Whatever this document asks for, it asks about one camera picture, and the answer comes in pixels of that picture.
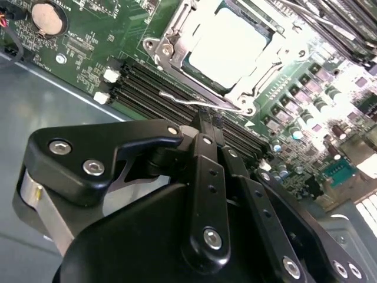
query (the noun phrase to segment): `black capacitor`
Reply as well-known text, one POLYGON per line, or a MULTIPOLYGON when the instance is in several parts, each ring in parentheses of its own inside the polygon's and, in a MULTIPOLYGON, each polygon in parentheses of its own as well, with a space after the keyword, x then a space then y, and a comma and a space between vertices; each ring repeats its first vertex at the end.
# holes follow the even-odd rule
POLYGON ((342 157, 339 151, 332 144, 328 144, 327 148, 329 154, 332 156, 332 158, 334 158, 334 160, 339 160, 342 157))
POLYGON ((344 140, 347 137, 346 133, 338 125, 332 126, 331 131, 339 140, 344 140))

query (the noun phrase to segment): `screw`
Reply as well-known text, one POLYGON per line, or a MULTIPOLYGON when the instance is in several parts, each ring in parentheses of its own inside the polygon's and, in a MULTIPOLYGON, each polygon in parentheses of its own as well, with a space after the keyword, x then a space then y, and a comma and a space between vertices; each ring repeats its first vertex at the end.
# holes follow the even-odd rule
POLYGON ((168 130, 171 134, 178 134, 178 131, 177 131, 175 128, 168 127, 167 130, 168 130))
POLYGON ((212 141, 206 137, 203 138, 204 142, 207 144, 212 144, 212 141))
POLYGON ((166 55, 169 56, 173 53, 173 47, 170 44, 164 44, 162 52, 166 55))
POLYGON ((237 153, 233 150, 233 149, 230 149, 229 150, 229 154, 232 155, 233 157, 237 157, 237 153))
POLYGON ((300 268, 288 256, 284 256, 283 265, 284 265, 285 270, 287 270, 287 272, 290 274, 290 276, 292 276, 294 279, 300 279, 301 277, 300 268))
POLYGON ((301 175, 302 173, 304 173, 304 168, 302 166, 297 166, 295 168, 295 172, 299 175, 301 175))
POLYGON ((98 160, 87 160, 84 162, 82 168, 86 174, 91 176, 101 176, 105 172, 105 166, 98 160))
POLYGON ((42 198, 42 192, 43 192, 42 190, 43 190, 43 187, 41 185, 39 185, 37 187, 37 190, 35 191, 35 198, 37 200, 40 200, 42 198))
POLYGON ((352 273, 354 274, 354 276, 356 276, 357 278, 361 279, 363 276, 361 275, 360 273, 360 270, 357 269, 356 266, 354 266, 352 263, 348 262, 348 266, 349 268, 351 269, 352 273))
POLYGON ((67 58, 64 54, 57 54, 57 56, 55 57, 55 60, 59 63, 59 64, 65 64, 67 63, 67 58))
POLYGON ((54 140, 49 144, 48 148, 52 153, 57 155, 66 155, 72 150, 72 147, 67 142, 62 140, 54 140))
POLYGON ((265 173, 265 172, 262 172, 261 173, 261 176, 264 178, 264 180, 266 180, 266 181, 269 181, 270 180, 270 176, 267 174, 267 173, 265 173))
POLYGON ((334 267, 336 271, 343 277, 343 278, 348 278, 348 273, 347 270, 341 265, 338 261, 333 261, 334 267))
POLYGON ((203 237, 204 241, 211 249, 220 249, 223 244, 219 233, 213 229, 204 230, 203 237))
POLYGON ((146 47, 147 47, 148 50, 151 50, 153 48, 153 42, 151 42, 151 41, 147 41, 145 43, 145 45, 146 45, 146 47))
POLYGON ((335 237, 335 240, 341 244, 341 245, 344 245, 346 243, 346 239, 343 237, 343 236, 336 236, 335 237))

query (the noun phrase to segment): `metal pin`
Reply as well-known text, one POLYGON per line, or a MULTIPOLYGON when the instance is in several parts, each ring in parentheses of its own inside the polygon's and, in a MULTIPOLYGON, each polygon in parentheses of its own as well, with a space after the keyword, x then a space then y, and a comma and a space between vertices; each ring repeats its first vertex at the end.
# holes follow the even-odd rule
POLYGON ((220 249, 223 244, 219 233, 213 229, 204 230, 203 238, 211 249, 220 249))
POLYGON ((63 140, 54 140, 48 146, 50 151, 57 155, 66 155, 71 152, 72 147, 63 140))
POLYGON ((348 278, 347 270, 344 268, 343 265, 341 265, 338 261, 333 261, 334 267, 336 271, 345 279, 348 278))
POLYGON ((283 265, 284 265, 285 270, 287 270, 287 272, 290 274, 290 276, 292 276, 294 279, 300 279, 301 277, 300 268, 288 256, 284 256, 283 265))
POLYGON ((87 160, 82 165, 86 174, 91 176, 101 176, 105 172, 105 166, 98 160, 87 160))

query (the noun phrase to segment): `capacitor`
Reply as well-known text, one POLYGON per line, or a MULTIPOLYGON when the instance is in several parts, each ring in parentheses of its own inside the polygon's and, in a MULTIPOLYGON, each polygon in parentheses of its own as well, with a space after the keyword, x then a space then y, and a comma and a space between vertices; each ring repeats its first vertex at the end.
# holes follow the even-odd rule
POLYGON ((321 112, 321 114, 330 113, 330 110, 331 110, 330 106, 323 100, 317 100, 314 103, 314 106, 321 112))
POLYGON ((345 98, 345 95, 334 87, 329 87, 326 90, 326 94, 336 103, 342 102, 345 98))
POLYGON ((313 117, 310 113, 308 113, 308 112, 303 113, 303 114, 301 115, 301 118, 302 118, 302 120, 304 120, 305 124, 306 124, 308 127, 310 127, 310 128, 312 128, 312 127, 314 127, 314 126, 316 125, 316 120, 315 120, 314 117, 313 117))
POLYGON ((304 137, 302 131, 300 128, 298 128, 298 126, 292 126, 290 129, 289 129, 289 133, 292 135, 292 138, 294 140, 300 140, 304 137))
POLYGON ((302 166, 296 166, 295 167, 295 172, 299 175, 301 175, 302 173, 304 173, 304 167, 302 166))
POLYGON ((339 160, 342 157, 339 151, 332 144, 328 144, 327 148, 329 154, 332 156, 332 158, 334 158, 334 160, 339 160))
POLYGON ((347 136, 346 133, 338 125, 332 126, 331 130, 339 140, 344 140, 347 136))
POLYGON ((268 164, 268 162, 266 161, 266 159, 262 159, 259 163, 259 168, 265 170, 265 171, 270 171, 272 168, 271 168, 271 165, 268 164))
POLYGON ((272 171, 271 174, 275 178, 275 180, 277 180, 278 182, 282 180, 282 178, 279 176, 279 173, 277 171, 272 171))
POLYGON ((281 178, 284 178, 289 174, 287 166, 285 166, 284 164, 279 165, 278 169, 279 169, 279 176, 281 178))
POLYGON ((280 141, 278 139, 274 139, 271 141, 271 147, 274 152, 282 151, 282 145, 280 144, 280 141))

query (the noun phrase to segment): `hole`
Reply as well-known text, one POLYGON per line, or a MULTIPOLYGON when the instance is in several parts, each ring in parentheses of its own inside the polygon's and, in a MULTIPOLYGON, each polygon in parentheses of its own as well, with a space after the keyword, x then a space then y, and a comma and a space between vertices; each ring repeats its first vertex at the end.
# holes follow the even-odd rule
POLYGON ((263 213, 264 213, 264 215, 266 215, 267 218, 272 217, 271 213, 267 209, 263 210, 263 213))
POLYGON ((147 41, 145 45, 146 45, 146 47, 148 49, 152 49, 153 48, 153 42, 151 42, 151 41, 147 41))
POLYGON ((209 185, 208 188, 210 189, 211 193, 217 193, 217 190, 216 190, 216 188, 214 186, 209 185))
POLYGON ((217 175, 217 172, 216 172, 215 170, 210 169, 210 174, 211 174, 212 176, 216 176, 216 175, 217 175))
POLYGON ((257 195, 258 198, 261 198, 263 195, 261 192, 259 192, 258 190, 255 191, 255 194, 257 195))
POLYGON ((100 169, 100 167, 97 164, 90 164, 89 168, 92 169, 92 170, 99 170, 100 169))
POLYGON ((299 58, 304 57, 305 54, 306 54, 305 50, 300 50, 300 52, 299 52, 299 58))

